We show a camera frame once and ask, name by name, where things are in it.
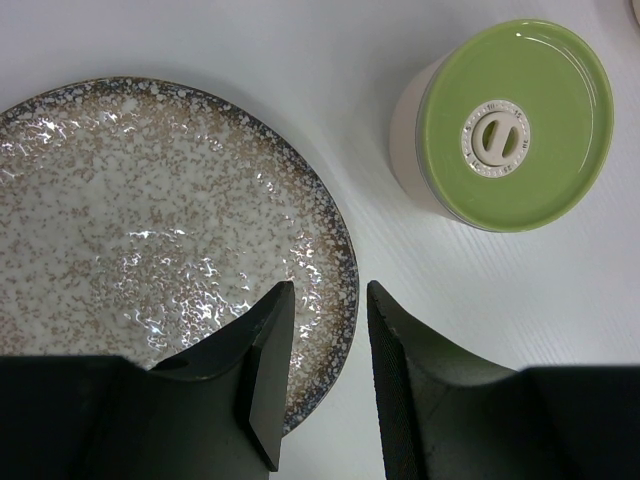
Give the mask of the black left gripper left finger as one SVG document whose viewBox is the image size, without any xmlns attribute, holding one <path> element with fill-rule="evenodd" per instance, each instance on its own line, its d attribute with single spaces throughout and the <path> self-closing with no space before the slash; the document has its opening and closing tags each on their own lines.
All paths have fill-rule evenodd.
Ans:
<svg viewBox="0 0 640 480">
<path fill-rule="evenodd" d="M 119 356 L 1 360 L 5 479 L 265 479 L 279 466 L 295 292 L 146 370 Z"/>
</svg>

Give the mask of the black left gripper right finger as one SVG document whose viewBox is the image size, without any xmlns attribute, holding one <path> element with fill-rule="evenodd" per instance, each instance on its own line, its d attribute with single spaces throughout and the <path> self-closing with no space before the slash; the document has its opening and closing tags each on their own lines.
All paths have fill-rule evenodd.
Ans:
<svg viewBox="0 0 640 480">
<path fill-rule="evenodd" d="M 635 479 L 635 365 L 512 370 L 409 314 L 378 282 L 367 323 L 389 479 Z"/>
</svg>

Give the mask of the green round lid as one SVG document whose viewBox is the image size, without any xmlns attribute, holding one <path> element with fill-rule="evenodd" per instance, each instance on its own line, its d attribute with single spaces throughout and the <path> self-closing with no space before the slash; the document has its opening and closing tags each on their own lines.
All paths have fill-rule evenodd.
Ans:
<svg viewBox="0 0 640 480">
<path fill-rule="evenodd" d="M 500 23 L 429 79 L 415 127 L 420 179 L 467 225 L 533 230 L 590 190 L 613 127 L 609 79 L 581 37 L 544 20 Z"/>
</svg>

